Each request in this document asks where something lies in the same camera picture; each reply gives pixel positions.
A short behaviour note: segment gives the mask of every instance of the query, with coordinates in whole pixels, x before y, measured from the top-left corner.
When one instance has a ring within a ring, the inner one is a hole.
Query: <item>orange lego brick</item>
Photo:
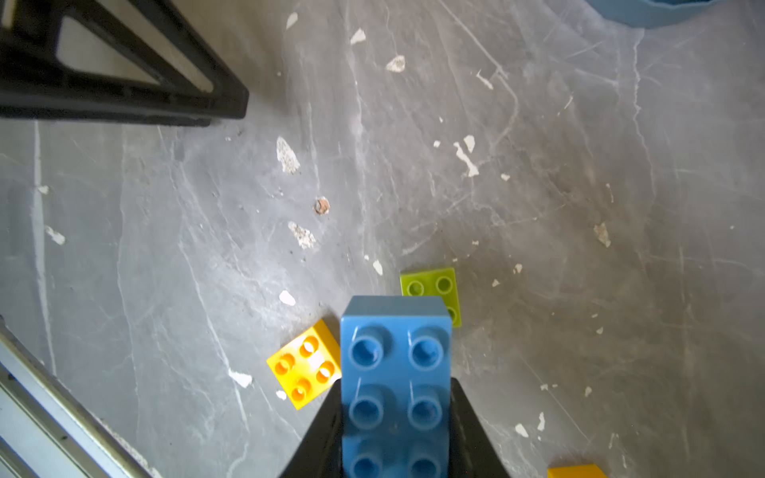
[[[340,378],[340,346],[323,320],[266,362],[298,410]]]
[[[547,478],[606,478],[606,474],[597,465],[583,465],[550,468],[547,470]]]

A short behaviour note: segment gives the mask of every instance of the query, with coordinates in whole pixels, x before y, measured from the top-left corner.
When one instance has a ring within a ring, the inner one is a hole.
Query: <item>black metal frame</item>
[[[280,478],[343,478],[340,380],[327,393]],[[449,419],[449,478],[510,478],[455,378]]]
[[[0,0],[0,11],[6,0]],[[96,0],[17,0],[0,28],[0,116],[206,126],[243,118],[249,92],[169,0],[129,0],[213,84],[195,87]],[[71,17],[158,85],[75,71],[56,57]]]

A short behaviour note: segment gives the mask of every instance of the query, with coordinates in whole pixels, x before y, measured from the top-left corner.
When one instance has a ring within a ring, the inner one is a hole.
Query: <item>green lego brick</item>
[[[457,278],[453,268],[401,274],[401,293],[409,296],[434,295],[444,299],[452,327],[462,327]]]

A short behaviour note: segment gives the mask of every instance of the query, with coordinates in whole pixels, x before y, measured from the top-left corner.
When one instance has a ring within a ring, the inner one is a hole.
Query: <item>blue lego brick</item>
[[[356,296],[340,321],[349,478],[446,478],[451,316],[440,297]]]

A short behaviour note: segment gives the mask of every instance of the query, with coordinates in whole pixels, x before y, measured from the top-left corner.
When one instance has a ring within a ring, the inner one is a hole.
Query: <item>lego brick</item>
[[[579,467],[550,468],[547,478],[606,478],[606,474],[597,465]]]
[[[340,347],[323,320],[267,360],[292,404],[300,410],[340,378]]]
[[[462,327],[457,277],[451,267],[401,274],[401,293],[406,296],[436,296],[444,299],[452,327]]]
[[[340,320],[349,478],[446,478],[452,319],[437,297],[356,296]]]

